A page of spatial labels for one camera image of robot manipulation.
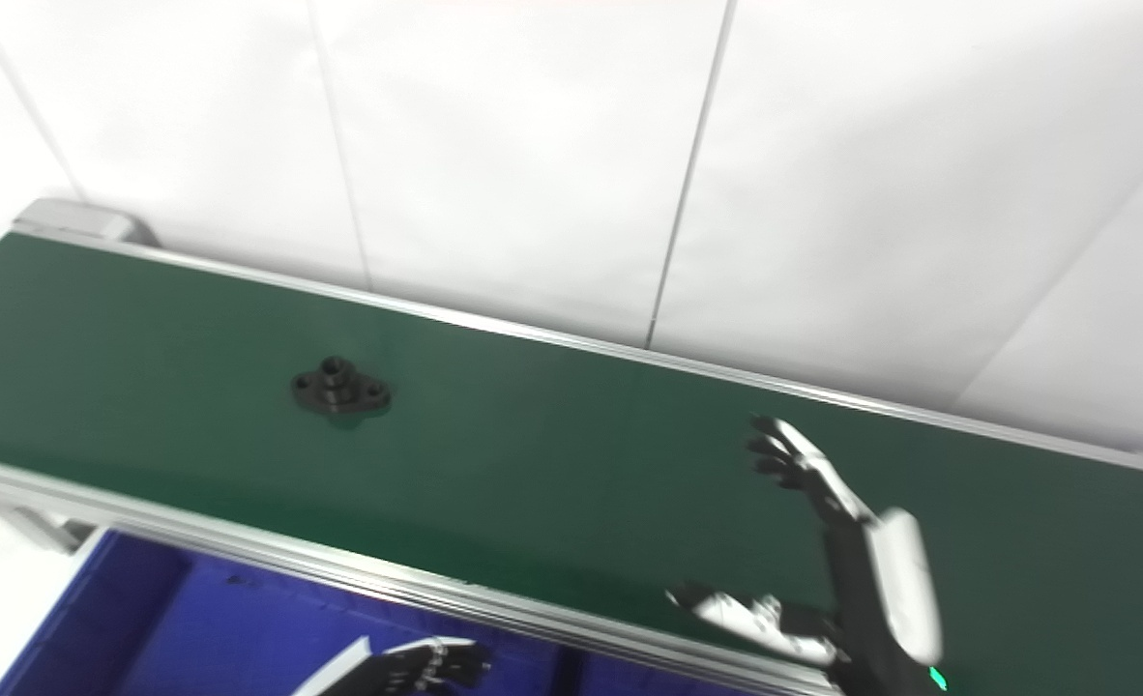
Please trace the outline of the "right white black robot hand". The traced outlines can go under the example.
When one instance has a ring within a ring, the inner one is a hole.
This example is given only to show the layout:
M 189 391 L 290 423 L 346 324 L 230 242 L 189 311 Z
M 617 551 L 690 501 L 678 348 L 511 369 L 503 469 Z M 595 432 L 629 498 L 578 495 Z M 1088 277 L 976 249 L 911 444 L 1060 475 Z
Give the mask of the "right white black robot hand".
M 668 599 L 703 623 L 818 667 L 845 695 L 944 695 L 944 638 L 924 535 L 912 512 L 876 512 L 792 423 L 752 416 L 754 471 L 802 491 L 822 523 L 833 611 L 686 582 Z

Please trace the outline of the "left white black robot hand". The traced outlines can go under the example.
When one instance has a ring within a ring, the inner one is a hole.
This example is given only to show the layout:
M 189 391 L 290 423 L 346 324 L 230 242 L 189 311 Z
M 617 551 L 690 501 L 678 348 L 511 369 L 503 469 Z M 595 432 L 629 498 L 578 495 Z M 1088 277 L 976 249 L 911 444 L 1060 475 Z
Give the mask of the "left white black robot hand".
M 367 637 L 349 643 L 298 683 L 294 695 L 459 695 L 491 669 L 483 643 L 430 637 L 373 651 Z

